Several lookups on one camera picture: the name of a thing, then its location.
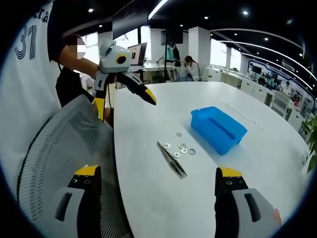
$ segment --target white pillar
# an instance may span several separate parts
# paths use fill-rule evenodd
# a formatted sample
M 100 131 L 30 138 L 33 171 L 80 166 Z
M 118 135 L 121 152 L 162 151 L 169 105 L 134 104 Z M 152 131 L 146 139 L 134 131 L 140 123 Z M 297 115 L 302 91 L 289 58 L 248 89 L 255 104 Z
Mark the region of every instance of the white pillar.
M 231 63 L 231 48 L 227 47 L 226 68 L 230 68 L 230 63 Z
M 188 30 L 188 54 L 197 63 L 210 65 L 210 30 L 194 27 Z

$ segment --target curved ceiling light strip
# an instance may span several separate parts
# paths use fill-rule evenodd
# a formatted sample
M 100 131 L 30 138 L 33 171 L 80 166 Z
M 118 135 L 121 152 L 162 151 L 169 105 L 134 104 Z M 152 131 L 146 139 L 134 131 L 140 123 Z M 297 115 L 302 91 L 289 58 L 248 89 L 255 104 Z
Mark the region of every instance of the curved ceiling light strip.
M 276 35 L 274 33 L 270 33 L 270 32 L 267 32 L 267 31 L 260 31 L 260 30 L 253 30 L 253 29 L 245 29 L 245 28 L 223 28 L 223 29 L 216 29 L 216 30 L 211 30 L 211 31 L 252 31 L 252 32 L 258 32 L 258 33 L 263 33 L 263 34 L 267 34 L 267 35 L 271 35 L 271 36 L 275 36 L 275 37 L 278 37 L 284 41 L 288 41 L 289 43 L 297 46 L 298 48 L 301 48 L 303 50 L 303 47 L 301 47 L 300 45 L 296 44 L 295 42 L 285 38 L 285 37 L 282 37 L 282 36 L 279 36 L 279 35 Z
M 296 74 L 294 74 L 292 71 L 288 70 L 287 68 L 284 68 L 284 67 L 280 66 L 279 64 L 276 64 L 276 63 L 274 63 L 274 62 L 272 62 L 272 61 L 269 61 L 269 60 L 267 60 L 267 59 L 263 59 L 263 58 L 261 58 L 261 57 L 253 56 L 253 55 L 250 55 L 250 54 L 247 54 L 247 53 L 241 53 L 241 54 L 242 54 L 242 55 L 245 55 L 245 56 L 250 56 L 250 57 L 258 58 L 258 59 L 267 61 L 267 62 L 269 62 L 269 63 L 271 63 L 271 64 L 273 64 L 273 65 L 276 65 L 276 66 L 282 68 L 283 70 L 285 70 L 285 71 L 291 73 L 292 75 L 294 75 L 294 76 L 297 77 L 298 79 L 300 79 L 300 80 L 301 80 L 303 83 L 305 83 L 306 86 L 309 87 L 311 90 L 313 89 L 311 86 L 308 85 L 308 83 L 306 83 L 304 80 L 302 80 L 299 76 L 297 76 Z
M 275 50 L 272 50 L 272 49 L 270 49 L 270 48 L 266 48 L 266 47 L 263 47 L 263 46 L 258 46 L 258 45 L 254 45 L 254 44 L 250 44 L 250 43 L 245 43 L 245 42 L 238 42 L 238 41 L 220 41 L 220 42 L 223 42 L 223 43 L 233 43 L 233 44 L 236 43 L 236 44 L 254 46 L 254 47 L 259 47 L 259 48 L 262 48 L 262 49 L 265 49 L 265 50 L 268 50 L 268 51 L 272 51 L 272 52 L 274 52 L 274 53 L 277 53 L 277 54 L 279 54 L 279 55 L 281 55 L 281 56 L 284 56 L 285 58 L 288 58 L 289 60 L 295 62 L 295 63 L 298 64 L 300 67 L 302 67 L 304 70 L 306 70 L 315 80 L 317 80 L 317 78 L 315 77 L 315 75 L 314 75 L 312 72 L 310 72 L 308 69 L 306 69 L 304 66 L 302 66 L 300 63 L 298 63 L 298 62 L 295 61 L 294 59 L 292 59 L 292 58 L 290 58 L 290 57 L 288 57 L 288 56 L 286 56 L 286 55 L 284 55 L 284 54 L 282 54 L 282 53 L 280 53 L 280 52 L 278 52 L 278 51 L 275 51 Z
M 159 10 L 160 8 L 167 2 L 168 0 L 161 0 L 158 5 L 153 9 L 153 11 L 149 14 L 148 19 L 150 20 Z

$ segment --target human arm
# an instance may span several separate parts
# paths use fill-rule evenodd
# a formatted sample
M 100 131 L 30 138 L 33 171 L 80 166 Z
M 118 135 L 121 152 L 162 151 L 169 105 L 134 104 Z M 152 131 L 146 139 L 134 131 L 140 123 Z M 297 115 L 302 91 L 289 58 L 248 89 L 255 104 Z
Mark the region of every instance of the human arm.
M 48 22 L 48 54 L 49 60 L 60 63 L 61 65 L 79 72 L 90 75 L 95 78 L 99 66 L 88 59 L 77 58 L 77 51 L 69 50 L 69 46 L 63 38 L 63 21 L 66 21 L 60 15 L 59 9 L 64 7 L 63 1 L 55 1 L 50 13 Z
M 56 61 L 67 68 L 88 74 L 93 79 L 96 78 L 96 73 L 99 70 L 99 66 L 90 60 L 78 59 L 77 52 L 71 52 L 68 46 L 64 47 Z
M 181 65 L 179 74 L 188 74 L 188 69 L 186 68 L 185 63 Z
M 198 78 L 199 78 L 198 65 L 193 62 L 191 67 L 188 65 L 186 66 L 186 68 L 188 70 L 188 73 L 193 77 L 193 80 L 198 81 Z

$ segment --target desk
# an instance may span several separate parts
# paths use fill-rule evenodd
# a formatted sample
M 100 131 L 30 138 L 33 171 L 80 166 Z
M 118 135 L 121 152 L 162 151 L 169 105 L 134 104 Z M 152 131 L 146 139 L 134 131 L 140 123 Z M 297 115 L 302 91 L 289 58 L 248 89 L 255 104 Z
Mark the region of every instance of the desk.
M 167 63 L 166 65 L 167 70 L 176 70 L 175 66 L 169 65 Z M 150 63 L 150 64 L 144 64 L 144 71 L 149 71 L 149 72 L 154 72 L 154 71 L 164 71 L 164 64 L 157 65 L 155 63 Z
M 271 104 L 274 101 L 275 91 L 252 81 L 246 76 L 232 71 L 221 70 L 218 68 L 215 68 L 214 71 L 220 73 L 220 75 L 217 77 L 217 81 L 227 83 L 236 88 L 240 88 L 241 91 L 271 107 Z
M 166 70 L 169 78 L 172 79 L 172 81 L 176 81 L 177 79 L 177 67 L 171 65 L 171 63 L 167 63 L 166 65 Z M 150 63 L 150 64 L 144 64 L 144 78 L 145 81 L 148 81 L 149 83 L 153 83 L 152 77 L 154 76 L 153 74 L 160 74 L 161 76 L 164 75 L 164 64 L 155 64 L 155 63 Z
M 221 82 L 148 85 L 157 105 L 127 89 L 116 92 L 114 145 L 118 181 L 131 229 L 138 238 L 214 237 L 214 178 L 218 165 L 239 170 L 285 222 L 302 198 L 301 157 L 308 146 L 269 107 Z M 247 129 L 241 143 L 218 155 L 191 128 L 191 110 L 216 106 Z M 180 158 L 188 177 L 179 179 L 157 148 L 177 143 L 179 127 L 191 136 L 193 158 Z

